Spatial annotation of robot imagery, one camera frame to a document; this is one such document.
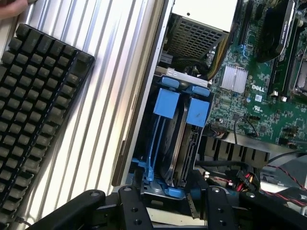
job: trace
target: silver heatsink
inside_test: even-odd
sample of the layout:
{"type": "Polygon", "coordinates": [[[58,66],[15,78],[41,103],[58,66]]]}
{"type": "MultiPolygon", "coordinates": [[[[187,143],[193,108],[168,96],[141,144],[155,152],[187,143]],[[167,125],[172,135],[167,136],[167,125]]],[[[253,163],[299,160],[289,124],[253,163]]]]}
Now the silver heatsink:
{"type": "Polygon", "coordinates": [[[231,30],[237,0],[176,0],[168,54],[202,58],[231,30]]]}
{"type": "Polygon", "coordinates": [[[225,66],[220,87],[237,93],[243,93],[247,78],[248,71],[246,69],[236,66],[225,66]]]}

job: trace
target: heatsink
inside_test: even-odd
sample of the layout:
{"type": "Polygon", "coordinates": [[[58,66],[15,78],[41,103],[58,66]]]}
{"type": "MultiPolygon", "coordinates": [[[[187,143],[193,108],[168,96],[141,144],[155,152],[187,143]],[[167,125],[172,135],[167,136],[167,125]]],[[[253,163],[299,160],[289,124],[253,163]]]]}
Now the heatsink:
{"type": "Polygon", "coordinates": [[[248,71],[237,66],[226,66],[223,71],[220,87],[237,93],[245,90],[248,71]]]}

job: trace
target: metal mesh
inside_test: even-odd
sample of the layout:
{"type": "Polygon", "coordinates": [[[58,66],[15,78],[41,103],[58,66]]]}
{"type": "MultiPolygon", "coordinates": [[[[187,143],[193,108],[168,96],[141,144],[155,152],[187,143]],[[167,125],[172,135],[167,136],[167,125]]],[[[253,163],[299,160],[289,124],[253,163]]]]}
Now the metal mesh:
{"type": "Polygon", "coordinates": [[[173,56],[201,58],[210,51],[224,36],[223,31],[200,24],[178,15],[168,53],[173,56]]]}

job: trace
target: keyboard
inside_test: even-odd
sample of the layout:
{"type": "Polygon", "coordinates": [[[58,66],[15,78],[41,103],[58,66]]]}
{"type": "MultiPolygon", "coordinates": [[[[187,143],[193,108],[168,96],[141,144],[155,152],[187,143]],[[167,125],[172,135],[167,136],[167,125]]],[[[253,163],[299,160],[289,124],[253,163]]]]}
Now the keyboard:
{"type": "Polygon", "coordinates": [[[0,222],[8,223],[55,143],[94,57],[26,24],[0,64],[0,222]]]}

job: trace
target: dell logo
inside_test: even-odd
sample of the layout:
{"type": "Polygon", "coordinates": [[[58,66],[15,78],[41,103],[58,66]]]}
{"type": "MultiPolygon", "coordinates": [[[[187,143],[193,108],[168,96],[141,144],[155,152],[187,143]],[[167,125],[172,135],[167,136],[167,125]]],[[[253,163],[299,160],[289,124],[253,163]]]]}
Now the dell logo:
{"type": "Polygon", "coordinates": [[[260,86],[257,86],[257,85],[251,85],[251,88],[253,90],[258,90],[260,92],[264,92],[264,88],[263,87],[260,87],[260,86]]]}

